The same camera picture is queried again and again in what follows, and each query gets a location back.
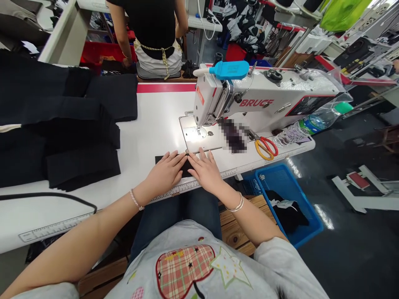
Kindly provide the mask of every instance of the measuring ruler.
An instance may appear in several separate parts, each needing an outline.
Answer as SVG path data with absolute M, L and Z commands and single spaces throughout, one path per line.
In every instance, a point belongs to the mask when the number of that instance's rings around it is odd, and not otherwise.
M 252 162 L 252 163 L 249 163 L 249 164 L 246 164 L 243 166 L 239 166 L 239 167 L 235 167 L 235 168 L 223 171 L 220 173 L 220 175 L 223 179 L 225 179 L 225 178 L 228 178 L 231 176 L 235 176 L 236 174 L 251 171 L 255 168 L 265 166 L 266 164 L 271 164 L 273 162 L 283 160 L 287 157 L 290 157 L 290 156 L 293 156 L 293 155 L 296 155 L 296 154 L 299 154 L 299 153 L 305 152 L 305 151 L 306 151 L 306 148 L 302 147 L 299 149 L 295 149 L 295 150 L 286 152 L 284 155 L 282 155 L 282 154 L 278 155 L 277 157 L 274 158 L 273 161 L 259 160 L 259 161 Z M 155 197 L 151 201 L 151 203 L 171 197 L 172 195 L 178 194 L 180 192 L 198 188 L 200 186 L 201 185 L 198 183 L 198 181 L 194 179 L 193 181 L 177 185 L 177 186 L 173 187 L 169 192 L 167 192 L 163 195 L 160 195 L 158 197 Z M 35 230 L 31 230 L 29 232 L 19 234 L 18 236 L 24 243 L 37 242 L 39 240 L 48 238 L 52 235 L 58 235 L 63 231 L 65 231 L 65 232 L 68 231 L 72 227 L 81 223 L 83 220 L 86 220 L 92 214 L 93 213 L 87 213 L 84 215 L 80 215 L 80 216 L 77 216 L 77 217 L 74 217 L 74 218 L 71 218 L 68 220 L 60 221 L 60 222 L 57 222 L 57 223 L 54 223 L 51 225 L 44 226 L 42 228 L 38 228 Z
M 32 241 L 39 241 L 45 238 L 48 238 L 50 235 L 58 235 L 62 231 L 67 231 L 70 230 L 72 227 L 78 225 L 81 223 L 83 220 L 86 220 L 89 218 L 90 215 L 93 213 L 87 213 L 84 215 L 80 215 L 77 217 L 73 217 L 68 220 L 60 221 L 51 225 L 44 226 L 42 228 L 38 228 L 35 230 L 31 230 L 26 233 L 19 234 L 19 238 L 27 243 L 27 242 L 32 242 Z

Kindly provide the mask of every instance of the white machine stand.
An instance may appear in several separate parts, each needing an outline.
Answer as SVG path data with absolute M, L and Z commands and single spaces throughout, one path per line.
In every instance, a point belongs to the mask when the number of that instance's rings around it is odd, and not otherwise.
M 396 210 L 399 211 L 399 181 L 380 181 L 365 165 L 359 167 L 360 172 L 351 172 L 341 180 L 339 176 L 332 179 L 338 190 L 342 192 L 353 209 L 366 213 L 366 209 Z M 368 179 L 381 193 L 382 196 L 355 196 L 349 190 L 353 185 L 364 191 L 370 184 Z

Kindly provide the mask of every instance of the woman's left hand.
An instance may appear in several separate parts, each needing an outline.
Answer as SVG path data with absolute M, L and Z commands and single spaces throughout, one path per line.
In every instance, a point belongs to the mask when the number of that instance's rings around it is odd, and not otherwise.
M 171 154 L 167 152 L 162 157 L 143 181 L 151 198 L 168 192 L 182 179 L 183 171 L 180 168 L 186 161 L 186 153 L 178 155 L 177 150 Z

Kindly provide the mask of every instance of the pixelated blur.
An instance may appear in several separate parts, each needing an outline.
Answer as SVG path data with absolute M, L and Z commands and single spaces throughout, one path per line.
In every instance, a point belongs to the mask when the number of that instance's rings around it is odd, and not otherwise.
M 228 150 L 232 154 L 246 152 L 246 144 L 248 142 L 248 127 L 241 124 L 234 124 L 233 120 L 225 119 L 218 122 L 222 129 L 224 139 L 228 146 Z

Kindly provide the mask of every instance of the sewing machine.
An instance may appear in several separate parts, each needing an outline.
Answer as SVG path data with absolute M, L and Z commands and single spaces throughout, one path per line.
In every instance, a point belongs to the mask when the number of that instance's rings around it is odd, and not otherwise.
M 198 78 L 194 110 L 180 117 L 187 149 L 213 150 L 229 146 L 235 126 L 244 142 L 248 131 L 270 133 L 315 112 L 345 89 L 326 73 L 295 69 L 252 67 L 242 80 L 218 80 L 214 74 Z

